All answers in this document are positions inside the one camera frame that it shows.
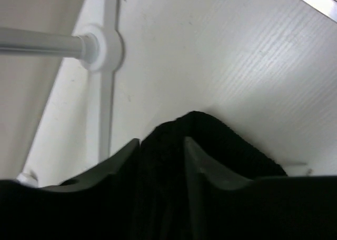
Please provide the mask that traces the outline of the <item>black trousers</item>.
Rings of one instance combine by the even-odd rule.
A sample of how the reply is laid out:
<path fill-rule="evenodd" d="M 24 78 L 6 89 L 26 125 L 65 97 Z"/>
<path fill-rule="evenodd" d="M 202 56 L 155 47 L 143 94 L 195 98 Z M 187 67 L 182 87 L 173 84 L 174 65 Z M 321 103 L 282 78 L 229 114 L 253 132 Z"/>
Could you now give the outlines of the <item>black trousers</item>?
<path fill-rule="evenodd" d="M 192 111 L 157 126 L 140 144 L 131 239 L 191 239 L 185 138 L 250 179 L 284 176 L 284 169 L 225 123 Z"/>

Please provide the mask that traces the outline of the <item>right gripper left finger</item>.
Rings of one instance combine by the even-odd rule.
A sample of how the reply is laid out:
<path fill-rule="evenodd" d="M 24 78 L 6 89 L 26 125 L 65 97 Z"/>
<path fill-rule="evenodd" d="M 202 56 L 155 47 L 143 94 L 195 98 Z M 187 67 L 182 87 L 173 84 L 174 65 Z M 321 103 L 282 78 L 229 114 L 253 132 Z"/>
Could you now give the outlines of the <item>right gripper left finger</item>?
<path fill-rule="evenodd" d="M 1 239 L 128 239 L 138 139 L 59 185 L 1 181 Z"/>

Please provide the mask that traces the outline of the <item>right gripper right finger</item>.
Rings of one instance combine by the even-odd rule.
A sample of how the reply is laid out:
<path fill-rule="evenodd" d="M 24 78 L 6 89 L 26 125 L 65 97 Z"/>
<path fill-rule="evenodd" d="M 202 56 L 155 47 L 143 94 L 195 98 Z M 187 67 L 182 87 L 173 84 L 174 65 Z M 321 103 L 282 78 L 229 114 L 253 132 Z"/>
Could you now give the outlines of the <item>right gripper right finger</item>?
<path fill-rule="evenodd" d="M 185 140 L 194 239 L 336 239 L 336 177 L 245 178 Z"/>

